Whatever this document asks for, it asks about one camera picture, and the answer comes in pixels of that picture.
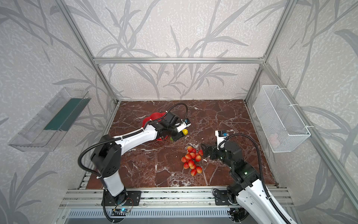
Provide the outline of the red fake grape bunch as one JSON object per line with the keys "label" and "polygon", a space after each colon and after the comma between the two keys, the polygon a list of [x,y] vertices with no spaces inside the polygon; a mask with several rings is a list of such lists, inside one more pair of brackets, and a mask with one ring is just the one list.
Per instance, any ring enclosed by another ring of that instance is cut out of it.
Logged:
{"label": "red fake grape bunch", "polygon": [[191,176],[202,174],[203,168],[201,167],[201,161],[204,153],[202,149],[195,149],[192,146],[186,148],[186,155],[181,158],[183,163],[183,169],[190,170]]}

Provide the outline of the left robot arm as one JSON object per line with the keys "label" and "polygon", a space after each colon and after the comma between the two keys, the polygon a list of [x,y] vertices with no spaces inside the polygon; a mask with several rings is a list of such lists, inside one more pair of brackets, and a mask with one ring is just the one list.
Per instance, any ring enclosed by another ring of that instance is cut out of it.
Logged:
{"label": "left robot arm", "polygon": [[118,171],[122,155],[148,141],[165,137],[177,141],[185,136],[183,131],[189,126],[191,122],[188,118],[180,119],[176,114],[167,112],[163,118],[148,118],[137,131],[114,138],[103,136],[91,155],[91,161],[99,172],[98,179],[112,197],[123,195],[125,186]]}

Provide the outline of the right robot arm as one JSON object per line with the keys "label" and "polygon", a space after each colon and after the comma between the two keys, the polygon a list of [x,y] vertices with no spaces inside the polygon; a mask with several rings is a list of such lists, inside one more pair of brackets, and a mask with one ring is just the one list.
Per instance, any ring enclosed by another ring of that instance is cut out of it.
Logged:
{"label": "right robot arm", "polygon": [[239,205],[259,224],[295,224],[285,209],[278,203],[262,182],[264,178],[245,162],[242,148],[233,141],[224,141],[221,146],[200,145],[204,157],[223,162],[230,168],[234,183],[227,187],[228,201]]}

